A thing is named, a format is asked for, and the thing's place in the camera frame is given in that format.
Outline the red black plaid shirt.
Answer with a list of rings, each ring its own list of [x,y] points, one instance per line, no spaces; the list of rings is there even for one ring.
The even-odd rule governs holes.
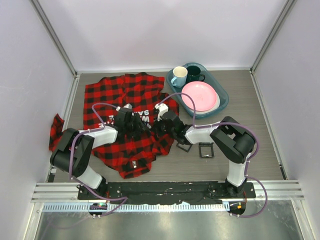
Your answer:
[[[134,113],[151,128],[157,119],[155,105],[163,101],[179,114],[178,103],[163,92],[165,78],[146,72],[103,77],[87,84],[84,91],[83,128],[100,128],[112,124],[118,113],[116,107],[132,105]],[[168,134],[157,137],[147,131],[139,137],[125,136],[115,143],[94,148],[91,153],[107,167],[117,171],[123,179],[148,173],[157,156],[169,154],[174,139]]]

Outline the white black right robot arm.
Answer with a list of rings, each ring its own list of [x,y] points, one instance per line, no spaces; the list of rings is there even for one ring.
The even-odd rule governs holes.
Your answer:
[[[243,194],[249,160],[259,149],[257,137],[246,126],[230,116],[207,125],[185,124],[170,110],[158,117],[150,130],[159,137],[168,134],[181,145],[215,144],[229,160],[225,194],[233,198]]]

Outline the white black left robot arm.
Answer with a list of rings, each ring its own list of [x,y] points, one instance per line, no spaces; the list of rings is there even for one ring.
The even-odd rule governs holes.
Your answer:
[[[112,124],[87,130],[66,129],[52,152],[50,163],[75,178],[93,198],[100,200],[107,196],[108,184],[89,166],[92,150],[125,136],[138,137],[149,129],[138,113],[121,107]]]

